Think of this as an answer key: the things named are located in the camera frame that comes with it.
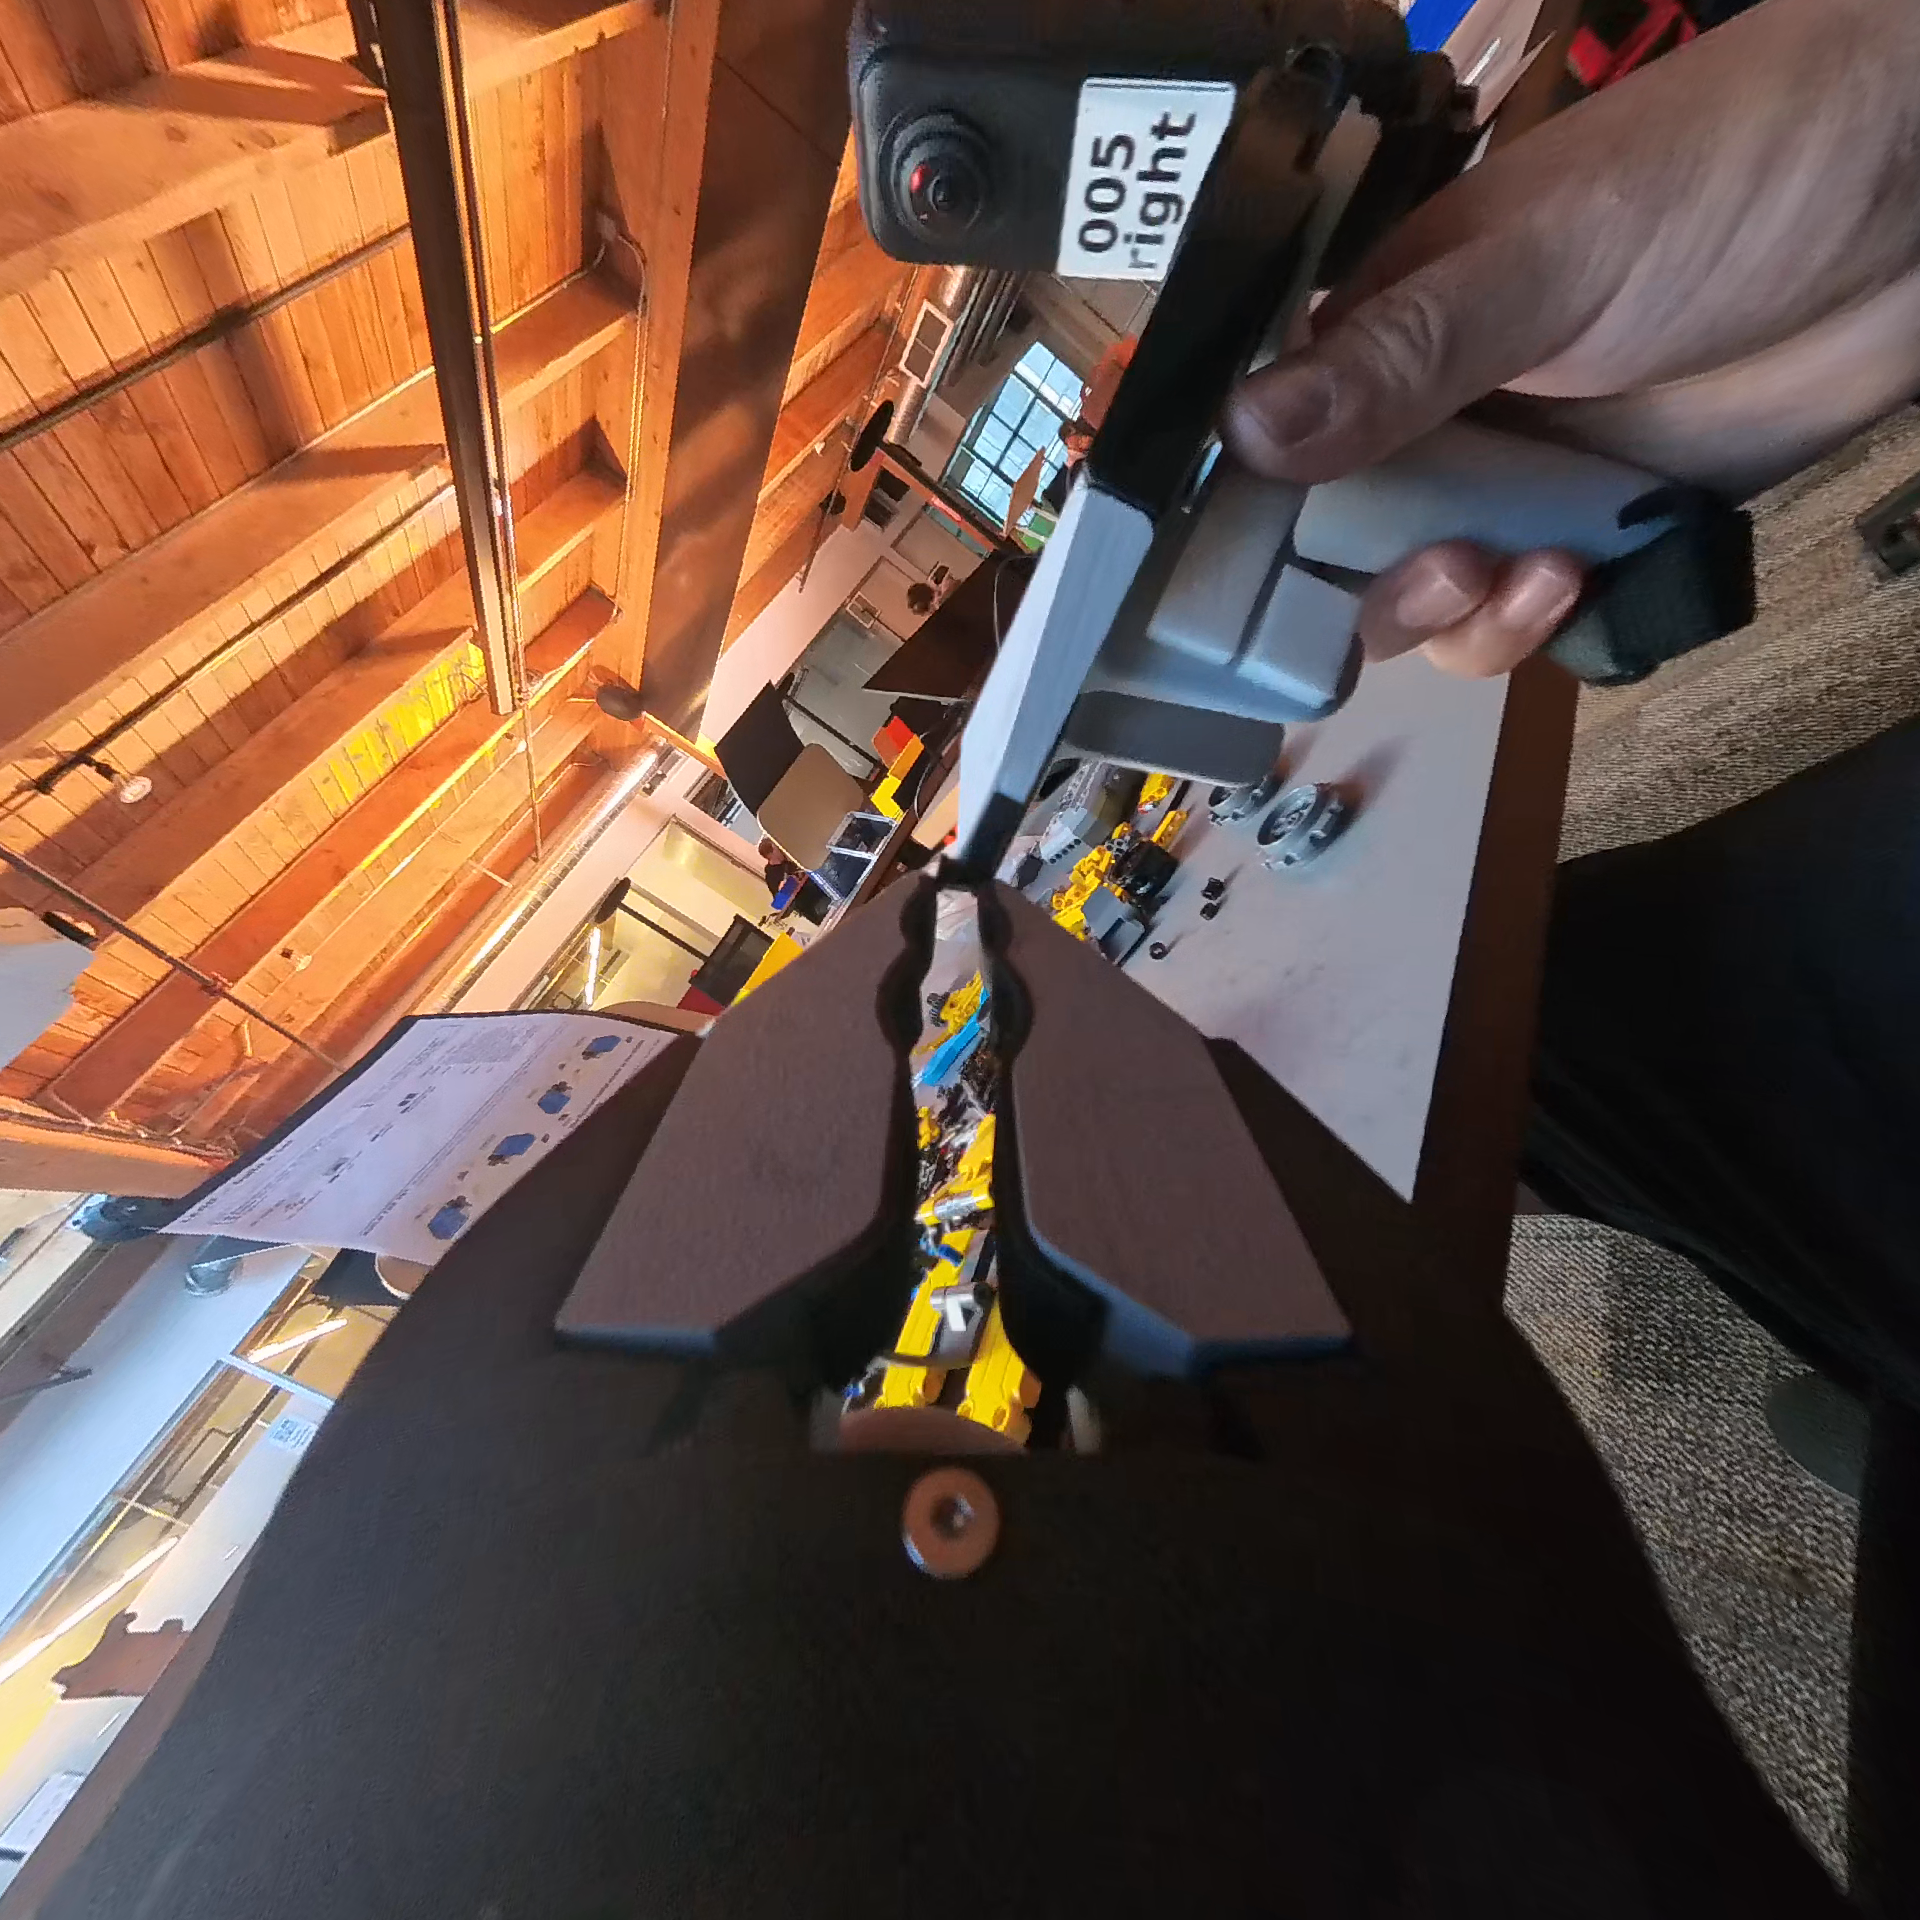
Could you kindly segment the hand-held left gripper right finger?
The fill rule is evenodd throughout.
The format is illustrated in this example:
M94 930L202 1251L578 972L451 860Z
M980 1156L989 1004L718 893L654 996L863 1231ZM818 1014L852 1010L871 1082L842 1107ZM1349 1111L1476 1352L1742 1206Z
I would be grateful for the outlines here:
M1004 1328L1043 1380L1198 1380L1352 1331L1202 1036L992 880Z

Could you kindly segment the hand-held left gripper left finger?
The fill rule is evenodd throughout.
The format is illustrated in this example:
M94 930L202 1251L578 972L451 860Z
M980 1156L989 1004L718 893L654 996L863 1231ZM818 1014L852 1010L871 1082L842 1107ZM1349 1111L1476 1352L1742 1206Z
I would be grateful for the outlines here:
M843 1387L901 1331L936 906L935 878L888 885L718 1016L560 1307L567 1343Z

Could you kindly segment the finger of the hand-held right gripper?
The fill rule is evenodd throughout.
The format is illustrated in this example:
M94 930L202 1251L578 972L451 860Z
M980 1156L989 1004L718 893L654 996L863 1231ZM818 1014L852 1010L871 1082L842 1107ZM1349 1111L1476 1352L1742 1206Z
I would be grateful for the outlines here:
M1246 783L1280 754L1290 661L1262 624L1280 590L1290 484L1214 472L1157 526L1084 472L975 698L950 862L989 878L1059 751Z

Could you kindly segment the pile of building block parts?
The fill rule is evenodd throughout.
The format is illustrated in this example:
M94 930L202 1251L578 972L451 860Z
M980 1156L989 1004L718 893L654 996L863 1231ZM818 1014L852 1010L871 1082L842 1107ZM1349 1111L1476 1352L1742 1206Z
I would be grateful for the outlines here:
M1139 804L1104 845L1076 863L1037 866L1021 890L1048 880L1051 924L1119 962L1141 943L1179 871L1176 839L1188 821L1188 782L1149 775ZM983 1040L957 1083L916 1088L916 1070L966 1020ZM992 990L983 970L928 999L933 1026L914 1053L918 1184L914 1288L888 1348L846 1389L843 1415L936 1411L1020 1448L1028 1442L1043 1380L1020 1357L1002 1311L992 1173L998 1055L992 1045Z

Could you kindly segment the grey desk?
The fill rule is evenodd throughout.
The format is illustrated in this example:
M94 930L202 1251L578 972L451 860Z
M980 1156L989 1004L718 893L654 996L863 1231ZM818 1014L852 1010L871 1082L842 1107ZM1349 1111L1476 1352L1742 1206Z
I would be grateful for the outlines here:
M1256 834L1200 827L1219 919L1174 898L1163 964L1115 966L1205 1040L1356 1341L1365 1315L1502 1323L1527 1068L1575 688L1375 668L1287 740L1344 834L1274 872Z

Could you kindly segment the person's right hand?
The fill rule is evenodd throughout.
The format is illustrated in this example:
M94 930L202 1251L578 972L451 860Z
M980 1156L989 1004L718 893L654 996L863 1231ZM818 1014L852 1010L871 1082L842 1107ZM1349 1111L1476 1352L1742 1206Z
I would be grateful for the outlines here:
M1469 410L1742 500L1918 394L1918 5L1766 3L1412 211L1222 436L1315 486Z

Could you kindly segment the brown clipboard with paper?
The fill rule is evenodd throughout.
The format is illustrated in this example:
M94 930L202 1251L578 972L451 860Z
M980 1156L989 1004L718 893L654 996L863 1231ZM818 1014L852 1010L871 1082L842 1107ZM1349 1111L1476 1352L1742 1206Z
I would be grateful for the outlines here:
M616 1014L406 1016L164 1229L432 1267L684 1037Z

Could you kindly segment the person's legs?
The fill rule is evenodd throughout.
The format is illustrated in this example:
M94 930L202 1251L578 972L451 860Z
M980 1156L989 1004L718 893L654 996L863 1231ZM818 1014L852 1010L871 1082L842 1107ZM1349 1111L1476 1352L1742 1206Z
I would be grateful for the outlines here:
M1918 1404L1918 725L1562 866L1522 1182Z

